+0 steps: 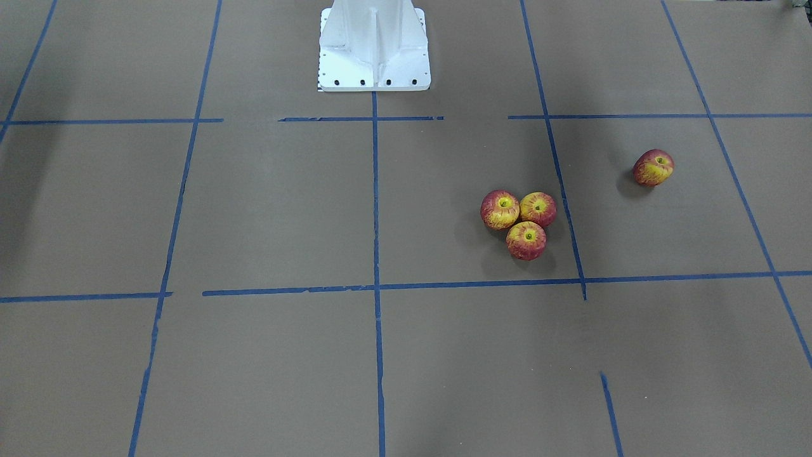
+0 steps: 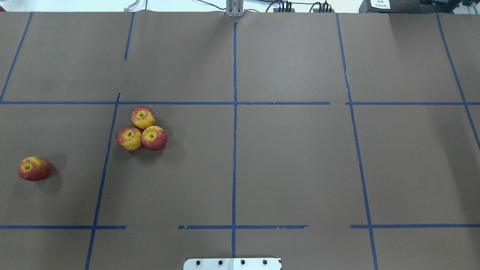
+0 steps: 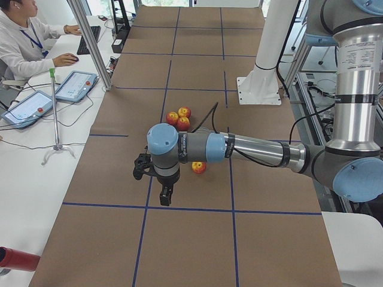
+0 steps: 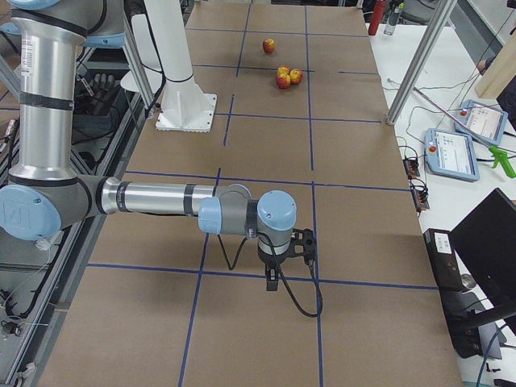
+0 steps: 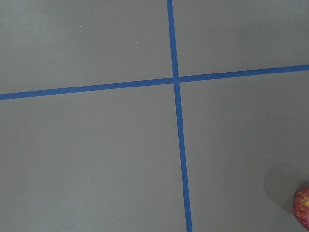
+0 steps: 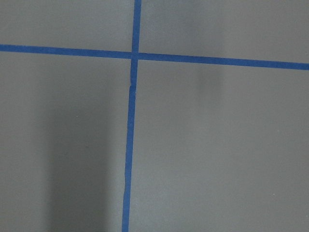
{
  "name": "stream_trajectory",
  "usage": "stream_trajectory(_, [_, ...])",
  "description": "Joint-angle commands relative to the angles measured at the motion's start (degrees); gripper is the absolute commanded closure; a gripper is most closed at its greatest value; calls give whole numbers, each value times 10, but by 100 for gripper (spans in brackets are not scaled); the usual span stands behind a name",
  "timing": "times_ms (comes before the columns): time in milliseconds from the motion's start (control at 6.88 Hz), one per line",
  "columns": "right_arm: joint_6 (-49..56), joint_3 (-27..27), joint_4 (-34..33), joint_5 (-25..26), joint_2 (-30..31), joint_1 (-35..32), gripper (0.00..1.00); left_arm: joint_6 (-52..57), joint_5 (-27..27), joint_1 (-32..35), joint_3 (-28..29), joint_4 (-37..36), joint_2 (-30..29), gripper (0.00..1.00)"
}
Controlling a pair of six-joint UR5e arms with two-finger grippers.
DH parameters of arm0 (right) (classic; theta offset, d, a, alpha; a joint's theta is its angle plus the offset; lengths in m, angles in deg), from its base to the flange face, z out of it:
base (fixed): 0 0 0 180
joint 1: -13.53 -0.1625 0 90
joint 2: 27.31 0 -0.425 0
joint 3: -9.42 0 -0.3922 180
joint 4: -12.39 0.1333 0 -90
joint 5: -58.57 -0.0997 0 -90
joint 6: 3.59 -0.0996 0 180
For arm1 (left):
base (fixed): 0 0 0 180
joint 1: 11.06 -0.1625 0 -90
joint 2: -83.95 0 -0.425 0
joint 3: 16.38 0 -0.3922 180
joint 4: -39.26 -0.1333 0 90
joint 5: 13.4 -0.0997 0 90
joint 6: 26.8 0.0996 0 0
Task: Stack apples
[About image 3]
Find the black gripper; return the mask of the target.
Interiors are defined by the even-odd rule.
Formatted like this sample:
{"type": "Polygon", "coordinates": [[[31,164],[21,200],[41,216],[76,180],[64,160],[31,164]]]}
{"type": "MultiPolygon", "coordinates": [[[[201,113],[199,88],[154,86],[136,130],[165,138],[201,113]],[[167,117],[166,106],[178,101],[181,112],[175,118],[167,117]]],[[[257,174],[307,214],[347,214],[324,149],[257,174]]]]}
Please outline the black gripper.
{"type": "Polygon", "coordinates": [[[160,204],[162,206],[170,206],[171,198],[173,193],[173,186],[178,182],[180,178],[180,172],[176,172],[171,176],[161,176],[157,177],[157,180],[160,184],[162,184],[162,191],[159,195],[160,204]]]}

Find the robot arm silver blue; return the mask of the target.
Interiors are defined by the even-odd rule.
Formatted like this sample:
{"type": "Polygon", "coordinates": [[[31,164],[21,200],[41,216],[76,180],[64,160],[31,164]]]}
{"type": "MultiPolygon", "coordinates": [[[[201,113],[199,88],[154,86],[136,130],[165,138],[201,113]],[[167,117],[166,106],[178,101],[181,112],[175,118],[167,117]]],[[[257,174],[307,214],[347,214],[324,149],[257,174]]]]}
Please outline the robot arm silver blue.
{"type": "Polygon", "coordinates": [[[166,123],[147,134],[148,170],[162,185],[160,203],[169,206],[180,164],[243,157],[266,167],[286,167],[309,176],[337,195],[366,202],[382,194],[382,160],[374,126],[382,58],[381,1],[310,1],[307,36],[328,36],[338,44],[333,134],[324,146],[289,145],[206,128],[178,132],[166,123]]]}

